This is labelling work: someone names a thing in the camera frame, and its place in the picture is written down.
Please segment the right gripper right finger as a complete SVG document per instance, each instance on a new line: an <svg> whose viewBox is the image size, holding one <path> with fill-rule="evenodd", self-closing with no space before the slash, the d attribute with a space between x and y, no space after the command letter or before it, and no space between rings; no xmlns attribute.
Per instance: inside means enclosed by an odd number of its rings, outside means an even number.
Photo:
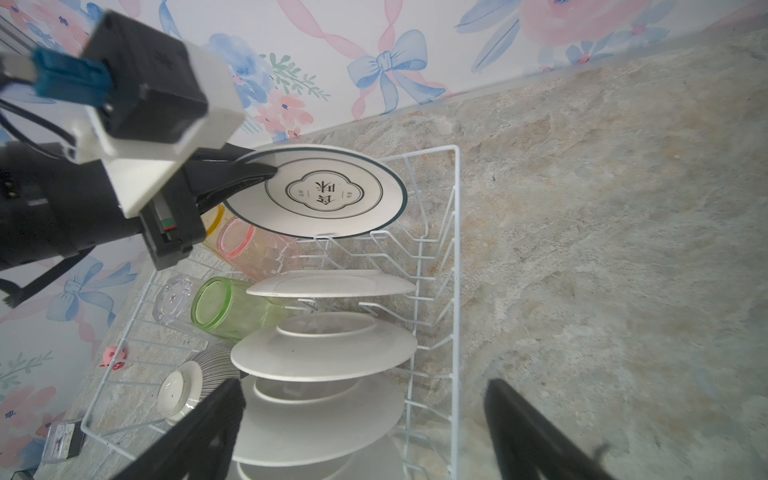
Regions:
<svg viewBox="0 0 768 480"><path fill-rule="evenodd" d="M484 413L503 479L611 478L505 380L488 382Z"/></svg>

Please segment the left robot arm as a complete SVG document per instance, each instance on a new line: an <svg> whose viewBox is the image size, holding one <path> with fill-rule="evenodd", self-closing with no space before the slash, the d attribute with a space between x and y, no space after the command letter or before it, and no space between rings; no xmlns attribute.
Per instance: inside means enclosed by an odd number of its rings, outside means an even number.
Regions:
<svg viewBox="0 0 768 480"><path fill-rule="evenodd" d="M143 237L156 269L175 266L204 240L202 214L276 173L241 147L199 149L127 218L100 162L76 165L10 142L1 149L1 267L60 261L25 286L2 280L4 302L19 306L95 247L134 235Z"/></svg>

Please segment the white plate green rim logo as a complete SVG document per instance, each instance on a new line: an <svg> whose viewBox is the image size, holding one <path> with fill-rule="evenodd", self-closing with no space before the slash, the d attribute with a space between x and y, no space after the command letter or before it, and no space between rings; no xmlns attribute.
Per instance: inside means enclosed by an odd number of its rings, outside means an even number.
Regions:
<svg viewBox="0 0 768 480"><path fill-rule="evenodd" d="M359 152L298 144L255 151L243 159L277 172L224 205L241 220L280 235L356 237L383 229L407 207L403 180Z"/></svg>
<svg viewBox="0 0 768 480"><path fill-rule="evenodd" d="M232 459L294 467L336 459L373 444L398 423L403 389L379 373L330 382L285 382L248 376L246 408Z"/></svg>

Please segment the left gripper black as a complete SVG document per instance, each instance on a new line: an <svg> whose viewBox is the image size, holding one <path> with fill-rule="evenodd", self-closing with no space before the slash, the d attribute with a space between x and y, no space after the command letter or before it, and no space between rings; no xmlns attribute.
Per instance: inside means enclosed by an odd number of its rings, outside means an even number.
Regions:
<svg viewBox="0 0 768 480"><path fill-rule="evenodd" d="M136 217L127 218L101 161L83 165L83 243L98 246L140 236L154 267L164 270L186 259L205 235L200 213L236 193L271 179L276 167L240 161L252 149L226 143L198 148Z"/></svg>

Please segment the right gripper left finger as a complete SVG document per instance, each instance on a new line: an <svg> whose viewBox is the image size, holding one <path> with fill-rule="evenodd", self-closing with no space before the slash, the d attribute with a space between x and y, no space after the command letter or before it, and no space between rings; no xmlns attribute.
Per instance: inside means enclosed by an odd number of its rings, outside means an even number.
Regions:
<svg viewBox="0 0 768 480"><path fill-rule="evenodd" d="M181 419L117 479L224 479L246 401L238 379L228 379Z"/></svg>

